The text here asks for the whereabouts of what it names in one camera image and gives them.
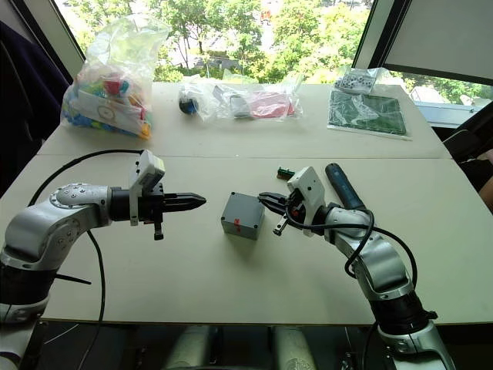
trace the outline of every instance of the clear plastic bag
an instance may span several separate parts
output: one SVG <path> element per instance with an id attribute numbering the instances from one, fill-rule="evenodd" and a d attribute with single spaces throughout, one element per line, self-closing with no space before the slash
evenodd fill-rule
<path id="1" fill-rule="evenodd" d="M 339 69 L 334 86 L 346 93 L 369 94 L 385 68 L 357 69 L 343 67 Z"/>
<path id="2" fill-rule="evenodd" d="M 330 94 L 327 128 L 411 140 L 397 99 L 337 89 Z"/>
<path id="3" fill-rule="evenodd" d="M 63 96 L 61 120 L 148 139 L 154 69 L 169 31 L 168 25 L 145 15 L 107 25 Z"/>
<path id="4" fill-rule="evenodd" d="M 303 113 L 296 91 L 303 80 L 299 74 L 290 74 L 276 85 L 259 85 L 255 80 L 234 75 L 225 70 L 223 81 L 192 79 L 182 84 L 179 92 L 180 108 L 193 103 L 195 111 L 204 120 L 214 119 L 285 119 Z M 223 82 L 234 82 L 234 85 Z"/>

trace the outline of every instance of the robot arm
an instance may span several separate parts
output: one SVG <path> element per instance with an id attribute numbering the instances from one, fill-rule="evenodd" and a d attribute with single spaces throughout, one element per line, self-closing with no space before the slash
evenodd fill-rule
<path id="1" fill-rule="evenodd" d="M 305 167 L 291 177 L 287 183 L 291 191 L 288 198 L 280 194 L 261 193 L 259 199 L 267 208 L 283 214 L 274 233 L 281 235 L 287 224 L 304 228 L 305 234 L 323 235 L 346 257 L 351 257 L 366 230 L 361 227 L 337 228 L 337 225 L 368 226 L 370 218 L 360 210 L 364 206 L 359 198 L 355 194 L 352 197 L 351 191 L 347 190 L 352 190 L 348 182 L 344 188 L 337 183 L 332 184 L 336 185 L 338 193 L 345 191 L 341 199 L 352 200 L 358 210 L 347 210 L 333 203 L 325 206 L 324 186 L 312 167 Z M 331 228 L 308 230 L 301 227 L 302 224 L 330 225 Z M 404 263 L 392 245 L 379 233 L 372 232 L 351 266 L 370 303 L 378 323 L 378 333 L 390 349 L 388 357 L 393 357 L 394 366 L 413 363 L 419 364 L 419 368 L 436 368 L 436 364 L 440 363 L 441 368 L 455 370 L 454 362 L 431 320 L 436 318 L 436 314 L 423 309 Z M 430 352 L 435 353 L 438 359 L 436 356 L 429 358 Z"/>
<path id="2" fill-rule="evenodd" d="M 12 219 L 0 253 L 0 365 L 22 359 L 57 271 L 81 234 L 130 220 L 131 225 L 154 224 L 154 239 L 160 240 L 163 213 L 206 202 L 193 193 L 164 193 L 163 175 L 163 162 L 144 150 L 132 169 L 129 190 L 72 183 Z"/>

